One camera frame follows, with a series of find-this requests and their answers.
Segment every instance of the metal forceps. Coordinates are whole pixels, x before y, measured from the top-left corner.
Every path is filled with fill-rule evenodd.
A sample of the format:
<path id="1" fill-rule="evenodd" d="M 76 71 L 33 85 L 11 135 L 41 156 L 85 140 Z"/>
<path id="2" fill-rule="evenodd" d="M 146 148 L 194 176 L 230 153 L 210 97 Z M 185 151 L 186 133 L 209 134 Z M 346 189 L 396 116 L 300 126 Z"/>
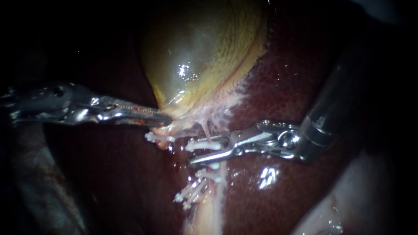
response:
<path id="1" fill-rule="evenodd" d="M 212 136 L 211 141 L 219 142 L 224 148 L 190 160 L 189 166 L 199 168 L 252 152 L 290 159 L 298 141 L 297 129 L 295 125 L 262 120 L 247 129 Z M 191 138 L 189 143 L 205 141 L 206 138 Z"/>
<path id="2" fill-rule="evenodd" d="M 53 83 L 15 90 L 0 97 L 13 125 L 38 122 L 78 125 L 86 122 L 134 124 L 148 127 L 169 125 L 172 119 L 158 109 L 105 95 L 97 95 L 74 83 Z"/>

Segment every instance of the forceps jaw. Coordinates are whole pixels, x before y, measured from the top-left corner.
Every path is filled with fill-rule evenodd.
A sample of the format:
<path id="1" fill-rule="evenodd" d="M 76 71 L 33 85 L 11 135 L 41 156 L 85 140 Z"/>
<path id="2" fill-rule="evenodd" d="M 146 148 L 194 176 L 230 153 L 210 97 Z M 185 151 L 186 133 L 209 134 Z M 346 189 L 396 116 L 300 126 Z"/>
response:
<path id="1" fill-rule="evenodd" d="M 241 156 L 244 153 L 256 152 L 253 143 L 264 141 L 273 137 L 272 133 L 261 131 L 257 125 L 238 131 L 232 131 L 229 135 L 229 143 L 224 150 L 198 156 L 189 161 L 189 166 L 198 168 L 207 166 L 215 162 L 228 160 L 230 158 Z"/>
<path id="2" fill-rule="evenodd" d="M 245 153 L 268 154 L 296 160 L 293 151 L 299 141 L 298 129 L 298 126 L 292 124 L 262 120 L 247 129 L 232 131 L 229 136 L 226 135 L 229 143 L 223 150 L 198 156 L 189 161 L 189 166 L 192 168 L 208 166 Z"/>
<path id="3" fill-rule="evenodd" d="M 9 89 L 1 96 L 0 107 L 7 110 L 12 125 L 38 122 L 74 126 L 92 122 L 162 127 L 172 121 L 155 108 L 97 95 L 85 86 L 68 82 Z"/>

